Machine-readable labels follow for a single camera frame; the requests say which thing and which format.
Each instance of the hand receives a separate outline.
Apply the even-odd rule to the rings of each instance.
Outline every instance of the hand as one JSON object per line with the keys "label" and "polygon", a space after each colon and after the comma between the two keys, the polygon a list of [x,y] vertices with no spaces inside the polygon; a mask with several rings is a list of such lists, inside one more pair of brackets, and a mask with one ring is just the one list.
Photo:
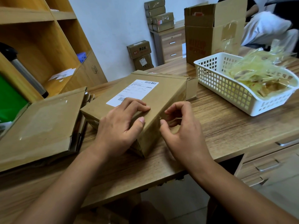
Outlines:
{"label": "hand", "polygon": [[137,111],[146,112],[146,106],[141,100],[125,98],[124,101],[107,116],[101,118],[97,136],[91,148],[107,158],[122,155],[137,139],[143,129],[144,117],[139,117],[130,128],[132,117]]}
{"label": "hand", "polygon": [[[204,170],[215,163],[190,102],[176,102],[165,111],[165,114],[168,116],[165,120],[160,120],[160,132],[177,161],[191,172]],[[176,125],[181,126],[177,133],[172,134],[169,128]]]}

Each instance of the plastic bag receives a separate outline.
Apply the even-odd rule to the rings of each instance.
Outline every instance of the plastic bag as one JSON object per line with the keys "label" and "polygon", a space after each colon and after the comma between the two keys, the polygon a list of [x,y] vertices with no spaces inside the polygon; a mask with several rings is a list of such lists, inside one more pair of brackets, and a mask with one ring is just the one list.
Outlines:
{"label": "plastic bag", "polygon": [[270,98],[297,85],[293,76],[281,75],[280,70],[296,59],[295,53],[285,53],[280,41],[272,42],[270,52],[256,49],[236,62],[227,75],[248,86],[257,96]]}

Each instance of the cardboard box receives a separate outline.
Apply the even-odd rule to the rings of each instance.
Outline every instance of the cardboard box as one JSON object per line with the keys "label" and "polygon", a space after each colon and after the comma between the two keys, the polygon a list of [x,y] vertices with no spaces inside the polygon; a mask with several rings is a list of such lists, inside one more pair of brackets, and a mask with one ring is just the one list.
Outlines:
{"label": "cardboard box", "polygon": [[163,14],[163,13],[166,13],[165,6],[161,6],[161,7],[156,8],[156,9],[145,10],[146,17],[153,17],[153,16],[157,16],[157,15],[160,15],[160,14]]}
{"label": "cardboard box", "polygon": [[152,25],[152,29],[156,32],[166,31],[166,30],[171,29],[171,28],[174,28],[174,22],[173,21],[163,23],[163,24],[160,24],[160,25],[154,25],[154,24]]}
{"label": "cardboard box", "polygon": [[153,16],[152,17],[152,24],[155,25],[160,25],[163,23],[167,23],[172,21],[173,22],[174,17],[173,17],[173,12],[167,12],[161,15]]}
{"label": "cardboard box", "polygon": [[28,105],[0,140],[0,172],[78,150],[86,87]]}
{"label": "cardboard box", "polygon": [[152,24],[152,17],[147,17],[147,24],[148,25]]}
{"label": "cardboard box", "polygon": [[150,49],[150,42],[145,40],[129,45],[127,48],[131,59],[136,59],[152,52]]}
{"label": "cardboard box", "polygon": [[138,117],[144,116],[145,125],[132,144],[131,150],[145,157],[160,138],[160,119],[166,117],[164,111],[176,101],[196,97],[197,83],[197,77],[146,73],[138,70],[123,78],[106,93],[83,107],[81,111],[88,122],[99,122],[110,110],[121,104],[125,97],[142,99],[151,106],[151,110],[137,113],[133,117],[131,123]]}
{"label": "cardboard box", "polygon": [[218,52],[237,55],[241,46],[247,0],[185,8],[186,60],[194,61]]}
{"label": "cardboard box", "polygon": [[155,9],[165,5],[165,0],[153,0],[144,3],[144,9],[150,10]]}
{"label": "cardboard box", "polygon": [[149,30],[153,31],[152,24],[148,24]]}
{"label": "cardboard box", "polygon": [[140,56],[133,60],[136,70],[147,70],[153,68],[152,58],[150,54]]}

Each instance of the white paper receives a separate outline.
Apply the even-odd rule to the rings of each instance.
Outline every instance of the white paper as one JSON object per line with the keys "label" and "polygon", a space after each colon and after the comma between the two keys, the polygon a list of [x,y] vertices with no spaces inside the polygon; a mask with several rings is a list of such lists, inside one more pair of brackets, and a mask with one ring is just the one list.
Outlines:
{"label": "white paper", "polygon": [[147,64],[147,61],[145,60],[145,58],[142,58],[141,60],[139,60],[139,62],[142,66]]}
{"label": "white paper", "polygon": [[106,104],[116,107],[120,105],[126,97],[142,100],[158,84],[158,82],[136,79],[134,82],[132,82],[132,84],[126,87]]}
{"label": "white paper", "polygon": [[138,42],[138,43],[135,43],[135,44],[133,44],[134,46],[136,46],[136,45],[139,45],[139,44],[141,44],[142,43],[142,41],[141,42]]}
{"label": "white paper", "polygon": [[56,75],[52,75],[52,77],[48,81],[50,81],[52,79],[56,79],[56,80],[63,79],[65,77],[71,76],[71,75],[74,74],[75,70],[76,70],[75,68],[73,68],[73,69],[70,68],[70,69],[67,69],[63,72],[60,72],[60,73],[56,74]]}

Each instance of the right hand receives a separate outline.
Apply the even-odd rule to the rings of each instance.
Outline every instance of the right hand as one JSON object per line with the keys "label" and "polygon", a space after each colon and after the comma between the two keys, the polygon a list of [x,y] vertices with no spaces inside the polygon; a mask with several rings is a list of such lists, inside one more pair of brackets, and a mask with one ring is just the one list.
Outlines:
{"label": "right hand", "polygon": [[[166,119],[160,120],[160,132],[176,161],[191,172],[205,170],[214,164],[190,102],[173,103],[165,114]],[[172,134],[169,128],[176,125],[181,126],[177,133]]]}

